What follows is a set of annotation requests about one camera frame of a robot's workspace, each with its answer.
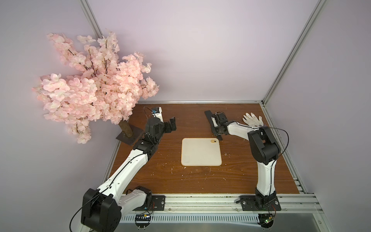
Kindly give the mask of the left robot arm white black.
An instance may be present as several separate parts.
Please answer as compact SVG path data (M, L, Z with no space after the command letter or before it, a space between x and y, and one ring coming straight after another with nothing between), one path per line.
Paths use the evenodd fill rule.
M149 118L145 133L137 141L127 159L118 170L97 189L88 189L83 196L81 224L96 232L113 232L121 218L139 207L149 207L151 190L138 186L130 194L122 196L124 190L147 164L158 149L164 134L176 130L176 119L164 121L160 114Z

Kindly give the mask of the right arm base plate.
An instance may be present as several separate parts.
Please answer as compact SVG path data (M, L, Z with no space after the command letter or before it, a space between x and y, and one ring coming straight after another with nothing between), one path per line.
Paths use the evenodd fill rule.
M258 196L241 195L236 201L240 204L243 211L281 211L279 200L276 195Z

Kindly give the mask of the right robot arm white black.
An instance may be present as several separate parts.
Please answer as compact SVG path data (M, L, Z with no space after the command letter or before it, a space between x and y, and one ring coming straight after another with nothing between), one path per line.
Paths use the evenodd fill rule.
M244 124L229 121L223 112L205 112L211 125L211 131L218 140L222 135L234 135L249 141L253 158L258 165L258 182L256 186L256 203L265 207L276 197L274 172L278 158L283 153L272 128L266 126L262 117L253 113L243 115Z

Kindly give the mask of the white cutting board orange rim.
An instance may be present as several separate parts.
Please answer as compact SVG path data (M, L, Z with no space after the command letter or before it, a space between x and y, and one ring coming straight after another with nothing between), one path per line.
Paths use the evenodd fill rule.
M216 138L184 138L182 140L181 164L183 166L221 166L219 140Z

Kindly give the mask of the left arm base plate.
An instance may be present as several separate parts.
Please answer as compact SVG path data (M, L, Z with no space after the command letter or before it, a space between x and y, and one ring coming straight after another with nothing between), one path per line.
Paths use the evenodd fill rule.
M134 211L164 211L165 202L165 195L151 195L146 198L142 206L135 208Z

